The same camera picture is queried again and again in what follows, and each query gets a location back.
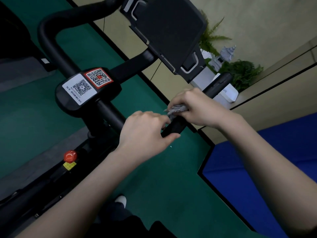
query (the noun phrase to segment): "white qr code sticker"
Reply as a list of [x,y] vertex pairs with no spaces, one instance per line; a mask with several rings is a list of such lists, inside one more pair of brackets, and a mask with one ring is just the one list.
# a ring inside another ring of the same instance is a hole
[[101,88],[113,82],[113,80],[109,77],[108,74],[106,74],[106,72],[102,68],[90,70],[89,72],[85,73],[85,76],[96,88]]
[[70,80],[64,83],[62,87],[78,105],[82,105],[97,93],[93,86],[91,86],[81,74],[73,76]]

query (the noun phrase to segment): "green floor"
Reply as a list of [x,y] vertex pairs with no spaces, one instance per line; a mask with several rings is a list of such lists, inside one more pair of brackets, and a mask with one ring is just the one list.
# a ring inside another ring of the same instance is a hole
[[[70,8],[65,0],[1,0],[28,27],[37,43],[38,22]],[[58,42],[80,68],[112,68],[123,60],[89,26],[58,35]],[[59,73],[0,93],[0,178],[83,127],[81,119],[55,104]],[[128,116],[137,110],[162,113],[165,104],[138,77],[122,85],[114,105]],[[188,128],[164,153],[141,165],[115,193],[124,193],[129,208],[146,227],[162,221],[177,237],[258,237],[197,175],[209,147]]]

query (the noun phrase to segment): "forearm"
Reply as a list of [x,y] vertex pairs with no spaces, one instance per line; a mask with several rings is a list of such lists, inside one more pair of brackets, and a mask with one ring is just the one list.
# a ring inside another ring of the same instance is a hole
[[99,208],[117,185],[136,168],[124,152],[114,151],[67,196],[18,237],[83,237]]
[[220,127],[242,156],[268,207],[289,235],[317,225],[317,184],[269,145],[239,115]]

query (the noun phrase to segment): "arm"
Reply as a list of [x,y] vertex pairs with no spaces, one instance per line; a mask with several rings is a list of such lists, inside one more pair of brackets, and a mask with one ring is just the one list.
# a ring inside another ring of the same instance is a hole
[[199,89],[178,94],[169,104],[184,103],[188,122],[217,128],[242,154],[244,166],[273,215],[289,236],[317,225],[317,184],[269,145],[242,116],[226,110]]
[[67,196],[21,232],[18,238],[83,237],[107,197],[138,165],[166,149],[179,134],[162,138],[167,116],[135,112],[123,126],[115,151]]

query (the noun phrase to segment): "red qr code sticker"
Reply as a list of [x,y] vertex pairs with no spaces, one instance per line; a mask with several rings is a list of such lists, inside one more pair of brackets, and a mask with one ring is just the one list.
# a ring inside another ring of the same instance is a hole
[[85,73],[85,76],[96,88],[101,88],[113,82],[113,80],[102,68],[90,70],[89,72]]

